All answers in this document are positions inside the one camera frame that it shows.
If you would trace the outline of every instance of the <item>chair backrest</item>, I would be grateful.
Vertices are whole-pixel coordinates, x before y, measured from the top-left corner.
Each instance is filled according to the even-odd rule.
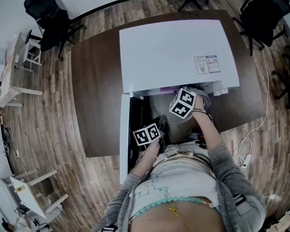
[[[41,28],[46,29],[59,11],[55,0],[25,0],[26,13],[32,16]]]
[[[253,0],[244,9],[260,22],[275,29],[282,17],[290,13],[290,0]]]

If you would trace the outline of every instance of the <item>white crop top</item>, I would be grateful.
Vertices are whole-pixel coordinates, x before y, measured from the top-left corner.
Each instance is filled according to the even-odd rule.
[[[218,207],[216,181],[205,164],[192,159],[174,159],[161,163],[147,181],[136,187],[131,217],[145,206],[174,197],[205,197]]]

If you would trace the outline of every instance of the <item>bracelet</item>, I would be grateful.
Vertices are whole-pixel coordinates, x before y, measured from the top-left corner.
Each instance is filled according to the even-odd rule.
[[[157,155],[156,155],[155,153],[150,152],[150,151],[147,151],[147,150],[145,150],[144,152],[146,152],[146,153],[148,153],[148,154],[154,156],[154,157],[157,159]]]
[[[191,112],[204,113],[204,114],[206,114],[209,117],[209,119],[212,121],[212,123],[214,123],[213,118],[211,117],[211,115],[208,112],[206,112],[206,111],[204,111],[202,109],[196,109],[196,108],[194,108]]]

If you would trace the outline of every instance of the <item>brown wooden table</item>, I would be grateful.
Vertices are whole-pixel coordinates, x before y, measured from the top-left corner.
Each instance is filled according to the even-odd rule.
[[[226,131],[264,115],[254,62],[227,11],[198,10],[158,15],[97,34],[72,48],[74,103],[87,157],[119,154],[120,106],[123,93],[119,30],[188,19],[220,20],[237,67],[240,87],[230,89],[226,95],[211,96],[209,113],[217,129]]]

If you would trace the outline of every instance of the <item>gold necklace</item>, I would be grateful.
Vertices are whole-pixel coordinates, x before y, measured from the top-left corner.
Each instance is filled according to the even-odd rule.
[[[178,217],[186,226],[187,226],[187,228],[191,231],[191,232],[194,232],[193,231],[193,229],[185,222],[185,220],[183,220],[182,218],[181,218],[181,216],[178,214],[178,213],[176,213],[176,210],[177,210],[177,208],[176,207],[170,207],[169,208],[169,210],[172,212],[172,214],[173,215],[175,215],[176,217]]]

